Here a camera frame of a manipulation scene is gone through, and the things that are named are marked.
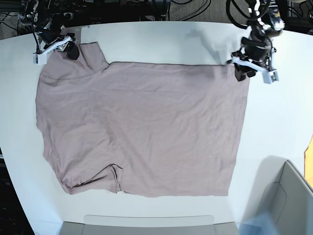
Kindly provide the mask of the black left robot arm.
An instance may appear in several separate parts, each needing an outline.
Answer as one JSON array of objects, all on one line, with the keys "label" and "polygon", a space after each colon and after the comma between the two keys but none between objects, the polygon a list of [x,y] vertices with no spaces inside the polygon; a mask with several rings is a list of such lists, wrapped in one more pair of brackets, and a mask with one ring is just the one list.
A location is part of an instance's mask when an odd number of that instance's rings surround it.
[{"label": "black left robot arm", "polygon": [[272,38],[281,35],[285,24],[274,0],[249,0],[247,25],[251,27],[249,37],[241,39],[241,47],[232,53],[230,62],[235,66],[235,77],[243,81],[260,72],[263,82],[278,81],[277,69],[273,66],[276,48]]}]

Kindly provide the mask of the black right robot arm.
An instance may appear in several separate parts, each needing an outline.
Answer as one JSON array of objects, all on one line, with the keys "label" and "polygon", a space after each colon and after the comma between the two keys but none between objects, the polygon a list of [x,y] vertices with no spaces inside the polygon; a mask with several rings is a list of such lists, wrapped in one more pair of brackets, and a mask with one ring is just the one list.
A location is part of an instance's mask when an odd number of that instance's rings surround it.
[{"label": "black right robot arm", "polygon": [[80,52],[74,33],[62,34],[64,22],[72,20],[72,12],[53,13],[52,0],[22,0],[18,19],[22,25],[30,27],[35,39],[35,64],[47,63],[48,54],[53,51],[65,52],[71,60],[77,60]]}]

